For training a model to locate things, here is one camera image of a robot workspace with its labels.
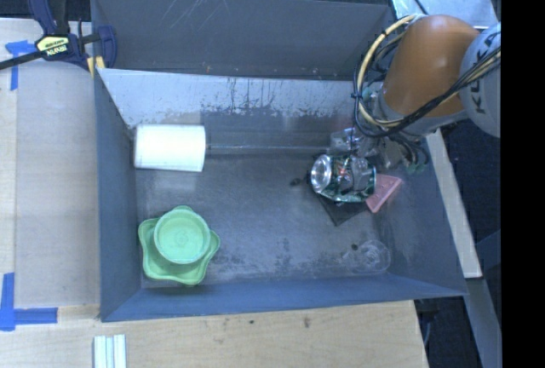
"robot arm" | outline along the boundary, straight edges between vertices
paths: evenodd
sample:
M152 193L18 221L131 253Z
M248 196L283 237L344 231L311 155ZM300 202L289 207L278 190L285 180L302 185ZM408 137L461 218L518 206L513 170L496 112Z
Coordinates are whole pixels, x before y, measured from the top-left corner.
M314 191L362 202L377 172L425 166L422 138L468 118L500 137L501 33L501 23L479 33L449 15L410 15L388 27L354 73L355 126L331 135L311 171Z

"green bowl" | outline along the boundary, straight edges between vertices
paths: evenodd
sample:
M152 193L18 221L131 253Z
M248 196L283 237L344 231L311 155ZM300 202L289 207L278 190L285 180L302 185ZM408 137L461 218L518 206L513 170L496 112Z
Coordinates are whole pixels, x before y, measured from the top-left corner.
M210 229L202 216L187 206L179 206L159 218L153 240L167 261L189 264L208 250Z
M165 259L155 246L153 238L158 221L159 218L145 220L138 227L144 274L154 280L172 280L187 286L198 285L204 279L210 259L220 248L220 238L210 230L209 247L200 259L189 264L173 263Z

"pink object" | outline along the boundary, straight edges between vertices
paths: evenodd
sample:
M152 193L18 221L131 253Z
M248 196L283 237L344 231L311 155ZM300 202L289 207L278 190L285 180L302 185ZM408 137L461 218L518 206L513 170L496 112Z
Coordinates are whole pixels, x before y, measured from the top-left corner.
M401 185L401 179L393 177L392 175L376 175L375 192L370 195L365 203L369 206L369 209L374 214L382 207L384 202L388 200L388 197Z

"orange object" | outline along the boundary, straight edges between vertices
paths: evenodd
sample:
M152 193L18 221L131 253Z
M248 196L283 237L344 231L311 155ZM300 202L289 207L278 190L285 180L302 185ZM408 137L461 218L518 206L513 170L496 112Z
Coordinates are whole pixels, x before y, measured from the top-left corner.
M388 106L408 115L446 92L459 78L463 56L478 35L468 23L449 15L430 15L411 24L382 86ZM451 115L462 109L456 95L426 116Z

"shiny metal object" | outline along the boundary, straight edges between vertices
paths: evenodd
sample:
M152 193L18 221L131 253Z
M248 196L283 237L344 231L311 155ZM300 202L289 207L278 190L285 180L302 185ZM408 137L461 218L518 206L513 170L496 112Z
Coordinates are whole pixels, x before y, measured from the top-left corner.
M310 173L310 182L316 193L321 193L331 182L331 158L323 154L314 162Z

